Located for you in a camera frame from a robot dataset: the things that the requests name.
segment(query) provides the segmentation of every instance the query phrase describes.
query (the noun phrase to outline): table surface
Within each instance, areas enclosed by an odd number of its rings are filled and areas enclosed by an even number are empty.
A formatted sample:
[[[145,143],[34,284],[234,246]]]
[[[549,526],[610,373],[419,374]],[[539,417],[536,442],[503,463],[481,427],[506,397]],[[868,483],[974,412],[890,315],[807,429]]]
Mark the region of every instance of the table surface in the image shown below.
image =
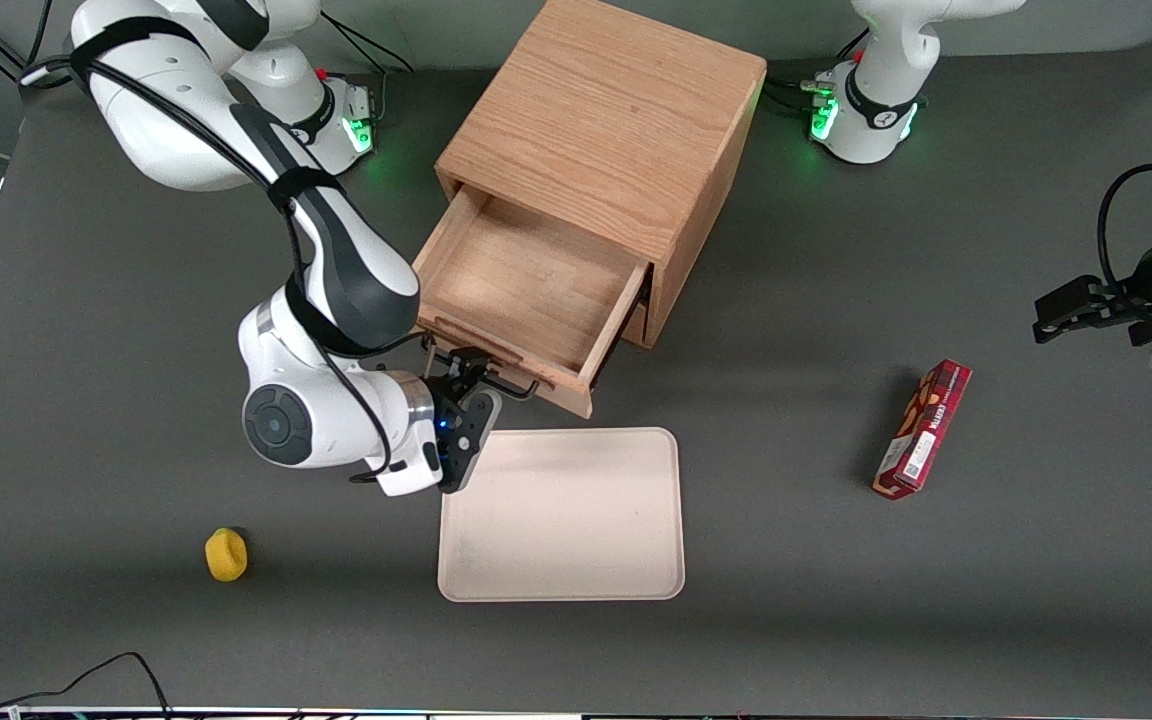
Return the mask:
[[[392,81],[344,182],[412,259],[488,75]],[[182,706],[1152,717],[1146,353],[1029,331],[1096,272],[1105,187],[1152,161],[1152,46],[948,59],[927,92],[870,168],[759,109],[659,346],[621,344],[589,424],[500,420],[672,430],[681,597],[490,606],[438,593],[435,493],[247,448],[234,331],[289,268],[260,194],[156,185],[73,88],[32,97],[0,196],[0,700],[137,650]],[[1135,182],[1123,268],[1152,245]],[[870,475],[945,356],[977,372],[958,418],[922,495],[882,500]],[[221,525],[251,541],[238,583],[206,574]],[[70,702],[151,697],[129,666]]]

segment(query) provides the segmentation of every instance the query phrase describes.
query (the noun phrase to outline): wooden drawer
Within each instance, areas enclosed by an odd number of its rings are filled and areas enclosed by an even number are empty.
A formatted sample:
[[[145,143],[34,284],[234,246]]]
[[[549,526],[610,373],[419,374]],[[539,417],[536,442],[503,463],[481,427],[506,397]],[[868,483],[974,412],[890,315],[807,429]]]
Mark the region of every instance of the wooden drawer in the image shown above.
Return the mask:
[[[561,220],[462,185],[415,263],[419,325],[492,355],[500,377],[589,418],[602,361],[649,262]]]

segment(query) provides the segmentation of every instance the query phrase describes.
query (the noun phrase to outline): wood grain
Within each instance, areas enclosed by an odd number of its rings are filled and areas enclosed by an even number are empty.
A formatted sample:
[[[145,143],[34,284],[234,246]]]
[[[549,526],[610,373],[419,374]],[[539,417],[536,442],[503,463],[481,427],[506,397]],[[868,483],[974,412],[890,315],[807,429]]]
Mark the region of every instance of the wood grain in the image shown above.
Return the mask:
[[[741,152],[745,149],[745,137],[749,136],[749,127],[755,120],[755,106],[758,105],[758,90],[750,92],[746,99],[745,111],[732,127],[732,137],[723,143],[723,153],[718,160],[714,172],[710,174],[705,182],[704,190],[696,199],[691,209],[691,217],[673,248],[673,255],[668,260],[657,265],[653,273],[652,301],[650,301],[646,316],[646,327],[643,333],[643,346],[653,347],[664,331],[664,323],[669,318],[673,305],[679,301],[682,286],[687,282],[687,275],[691,273],[691,267],[696,264],[696,258],[708,240],[708,234],[714,229],[718,213],[727,202],[727,195],[732,192],[732,182],[736,179],[736,169],[740,167]]]
[[[419,324],[483,348],[498,365],[544,381],[544,389],[588,397],[647,265],[570,225],[465,187],[416,259]]]
[[[440,156],[460,183],[661,262],[761,58],[596,0],[550,0]]]

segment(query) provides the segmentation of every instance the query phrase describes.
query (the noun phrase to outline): green led light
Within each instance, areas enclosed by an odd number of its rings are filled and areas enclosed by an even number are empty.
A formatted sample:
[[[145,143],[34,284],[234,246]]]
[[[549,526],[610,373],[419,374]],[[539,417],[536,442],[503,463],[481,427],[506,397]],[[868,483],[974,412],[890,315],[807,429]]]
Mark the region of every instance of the green led light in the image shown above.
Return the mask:
[[[835,118],[838,118],[838,100],[831,97],[826,106],[819,108],[812,119],[812,136],[818,141],[826,141],[831,129],[833,129]]]
[[[914,130],[914,115],[918,114],[918,103],[914,103],[914,107],[909,109],[909,119],[905,120],[905,129],[900,131],[900,138],[902,141],[909,137],[909,132]]]
[[[358,154],[371,150],[371,123],[366,120],[341,118],[340,124],[344,127],[344,132],[349,136],[349,142],[353,143],[353,149],[357,150]]]

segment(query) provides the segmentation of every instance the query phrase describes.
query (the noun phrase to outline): yellow sponge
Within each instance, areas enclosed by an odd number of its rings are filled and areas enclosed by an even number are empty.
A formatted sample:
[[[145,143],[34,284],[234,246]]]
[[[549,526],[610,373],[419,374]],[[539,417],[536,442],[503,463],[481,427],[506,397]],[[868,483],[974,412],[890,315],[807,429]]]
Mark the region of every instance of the yellow sponge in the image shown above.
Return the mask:
[[[221,583],[233,583],[247,570],[247,543],[229,528],[220,528],[207,538],[207,570]]]

